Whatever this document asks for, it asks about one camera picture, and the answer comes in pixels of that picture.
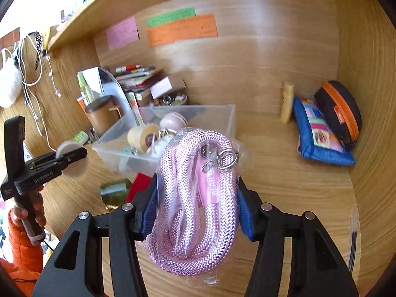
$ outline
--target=green label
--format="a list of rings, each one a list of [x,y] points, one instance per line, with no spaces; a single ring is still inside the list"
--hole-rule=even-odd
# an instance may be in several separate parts
[[[147,23],[148,23],[148,27],[155,27],[156,25],[163,25],[164,23],[168,23],[183,18],[194,17],[194,16],[195,16],[194,8],[180,9],[180,10],[161,14],[157,17],[153,17],[149,19]]]

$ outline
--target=wooden desk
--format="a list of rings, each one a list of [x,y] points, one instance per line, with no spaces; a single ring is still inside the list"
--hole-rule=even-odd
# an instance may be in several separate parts
[[[281,211],[301,215],[311,210],[326,227],[342,256],[348,254],[351,206],[356,203],[346,167],[307,161],[296,152],[298,130],[294,122],[284,125],[276,115],[239,115],[237,138],[250,151],[242,176],[246,186],[257,191],[264,201]],[[59,177],[44,190],[44,206],[49,226],[62,236],[76,216],[84,210],[94,215],[105,213],[99,186],[121,178],[104,166],[99,156],[89,149],[90,169],[79,180]],[[285,245],[285,263],[280,296],[286,296],[290,276],[291,241]],[[360,230],[353,276],[360,267]],[[186,278],[168,274],[150,262],[138,247],[139,262],[149,296],[243,296],[254,259],[257,243],[249,242],[238,232],[230,258],[218,268],[222,273],[219,286],[195,287]],[[108,240],[103,240],[103,278],[106,293],[111,288]]]

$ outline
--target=person's arm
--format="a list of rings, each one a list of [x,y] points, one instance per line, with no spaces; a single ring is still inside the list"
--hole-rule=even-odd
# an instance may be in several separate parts
[[[32,198],[34,209],[36,210],[36,221],[40,226],[46,224],[44,216],[43,197],[38,193]],[[21,266],[28,271],[41,272],[43,270],[43,251],[41,246],[33,246],[23,228],[21,219],[28,215],[25,209],[14,207],[8,214],[9,241],[11,243],[13,264]]]

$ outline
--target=pink label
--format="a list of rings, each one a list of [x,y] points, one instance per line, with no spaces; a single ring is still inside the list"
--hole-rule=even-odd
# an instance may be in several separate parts
[[[206,173],[202,172],[202,167],[206,162],[207,158],[199,157],[196,169],[199,196],[204,206],[220,201],[221,172],[214,166]]]
[[[108,49],[116,49],[139,40],[134,17],[130,17],[106,30]]]

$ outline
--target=blue pouch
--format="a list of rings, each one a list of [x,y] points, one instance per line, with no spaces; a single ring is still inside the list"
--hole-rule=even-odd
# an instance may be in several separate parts
[[[353,155],[331,131],[314,101],[294,97],[293,111],[300,133],[302,157],[330,164],[355,165]]]

